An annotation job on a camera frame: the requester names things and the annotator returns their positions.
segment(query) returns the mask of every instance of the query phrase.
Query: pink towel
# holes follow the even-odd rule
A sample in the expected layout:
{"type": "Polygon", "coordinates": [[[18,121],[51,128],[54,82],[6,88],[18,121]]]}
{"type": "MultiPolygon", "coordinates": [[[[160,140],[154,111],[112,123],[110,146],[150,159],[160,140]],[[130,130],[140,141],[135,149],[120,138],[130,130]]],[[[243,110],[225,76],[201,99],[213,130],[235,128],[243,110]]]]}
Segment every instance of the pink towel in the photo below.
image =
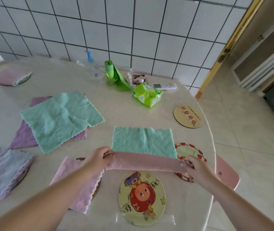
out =
{"type": "MultiPolygon", "coordinates": [[[[115,152],[115,157],[107,165],[107,170],[110,169],[127,169],[127,170],[146,170],[146,171],[166,171],[178,172],[185,174],[185,167],[181,164],[182,160],[172,159],[165,156],[131,153],[131,152],[115,152]]],[[[62,179],[66,175],[81,167],[82,162],[76,159],[66,157],[55,174],[50,184],[62,179]]],[[[74,199],[70,209],[86,214],[91,203],[92,195],[96,190],[101,176],[94,176],[80,191],[78,197],[74,199]]]]}
{"type": "MultiPolygon", "coordinates": [[[[30,107],[35,106],[39,103],[42,103],[48,99],[50,99],[52,96],[43,96],[43,97],[34,97],[32,98],[30,107]]],[[[78,135],[71,138],[69,141],[72,140],[84,140],[87,137],[86,130],[82,131],[78,135]]],[[[17,130],[15,137],[13,138],[12,142],[9,144],[9,149],[18,149],[18,148],[25,148],[25,147],[36,147],[38,146],[33,134],[31,128],[28,126],[28,124],[22,120],[21,125],[19,129],[17,130]]]]}
{"type": "Polygon", "coordinates": [[[0,72],[0,85],[17,86],[27,80],[31,73],[21,66],[9,64],[0,72]]]}
{"type": "MultiPolygon", "coordinates": [[[[50,184],[59,181],[66,175],[70,174],[76,169],[79,169],[81,165],[82,161],[66,157],[60,165],[57,173],[55,174],[50,184]]],[[[104,170],[100,174],[94,176],[87,184],[85,184],[85,186],[79,192],[77,198],[74,199],[72,205],[70,206],[70,209],[86,214],[91,203],[92,195],[96,190],[96,187],[101,179],[101,176],[103,175],[103,172],[104,170]]]]}

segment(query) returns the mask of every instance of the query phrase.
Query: green plastic bag roll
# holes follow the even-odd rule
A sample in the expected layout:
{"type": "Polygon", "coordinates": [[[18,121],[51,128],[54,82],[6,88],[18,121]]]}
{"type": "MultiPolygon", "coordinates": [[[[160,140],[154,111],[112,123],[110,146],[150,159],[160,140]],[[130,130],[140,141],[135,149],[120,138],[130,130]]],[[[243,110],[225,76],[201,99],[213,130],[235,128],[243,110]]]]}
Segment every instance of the green plastic bag roll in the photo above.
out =
{"type": "Polygon", "coordinates": [[[162,97],[162,91],[159,91],[146,82],[136,86],[133,96],[148,108],[152,108],[162,97]]]}
{"type": "Polygon", "coordinates": [[[129,91],[132,89],[111,60],[105,61],[105,70],[107,85],[113,86],[116,84],[118,91],[129,91]]]}

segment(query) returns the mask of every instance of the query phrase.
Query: white remote control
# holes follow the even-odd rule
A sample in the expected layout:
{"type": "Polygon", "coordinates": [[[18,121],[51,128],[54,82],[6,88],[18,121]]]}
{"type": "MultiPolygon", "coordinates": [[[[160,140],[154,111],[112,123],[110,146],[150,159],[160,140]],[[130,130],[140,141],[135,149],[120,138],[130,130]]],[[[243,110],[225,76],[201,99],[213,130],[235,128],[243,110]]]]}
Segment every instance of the white remote control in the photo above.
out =
{"type": "Polygon", "coordinates": [[[174,90],[177,89],[175,83],[167,83],[167,84],[153,84],[152,87],[156,88],[157,90],[174,90]]]}

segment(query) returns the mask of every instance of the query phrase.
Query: cartoon character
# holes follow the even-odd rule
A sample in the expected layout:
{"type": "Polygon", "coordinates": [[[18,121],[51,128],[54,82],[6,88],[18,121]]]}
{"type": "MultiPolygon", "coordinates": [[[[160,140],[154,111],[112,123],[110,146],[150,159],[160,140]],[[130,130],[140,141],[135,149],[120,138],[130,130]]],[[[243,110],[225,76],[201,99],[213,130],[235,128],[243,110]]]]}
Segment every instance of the cartoon character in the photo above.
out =
{"type": "Polygon", "coordinates": [[[149,216],[152,219],[155,217],[153,208],[151,208],[155,202],[155,191],[149,183],[142,182],[140,176],[139,172],[134,172],[125,179],[124,185],[132,188],[129,195],[130,203],[135,211],[143,214],[147,221],[149,216]]]}

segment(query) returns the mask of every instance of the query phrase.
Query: wooden coaster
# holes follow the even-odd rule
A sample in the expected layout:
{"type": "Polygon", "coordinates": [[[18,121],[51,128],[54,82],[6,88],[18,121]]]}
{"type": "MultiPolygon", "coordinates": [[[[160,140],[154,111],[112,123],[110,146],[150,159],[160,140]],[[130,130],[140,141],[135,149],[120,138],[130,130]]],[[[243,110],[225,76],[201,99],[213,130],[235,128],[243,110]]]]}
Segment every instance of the wooden coaster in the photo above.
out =
{"type": "Polygon", "coordinates": [[[29,168],[30,168],[30,166],[23,172],[23,174],[18,179],[16,185],[12,189],[14,189],[16,186],[18,186],[18,184],[24,179],[24,177],[26,176],[27,172],[29,171],[29,168]]]}
{"type": "Polygon", "coordinates": [[[202,112],[187,105],[177,106],[173,115],[175,119],[183,126],[189,128],[198,128],[203,125],[204,117],[202,112]]]}
{"type": "MultiPolygon", "coordinates": [[[[206,158],[204,158],[204,154],[202,151],[198,150],[194,145],[189,143],[176,143],[174,145],[176,154],[178,159],[185,159],[186,157],[192,155],[195,156],[202,161],[207,161],[206,158]]],[[[179,178],[188,181],[188,182],[194,182],[194,180],[190,180],[189,177],[186,177],[182,175],[181,173],[175,173],[179,178]]]]}
{"type": "Polygon", "coordinates": [[[136,171],[122,182],[119,205],[122,214],[133,225],[153,225],[165,210],[164,187],[153,173],[136,171]]]}
{"type": "MultiPolygon", "coordinates": [[[[84,160],[85,160],[85,157],[76,158],[76,160],[84,161],[84,160]]],[[[93,193],[93,195],[92,195],[92,199],[94,199],[94,197],[96,196],[98,190],[100,189],[100,184],[101,184],[101,179],[100,179],[100,181],[98,182],[97,187],[96,187],[96,190],[94,191],[94,193],[93,193]]]]}

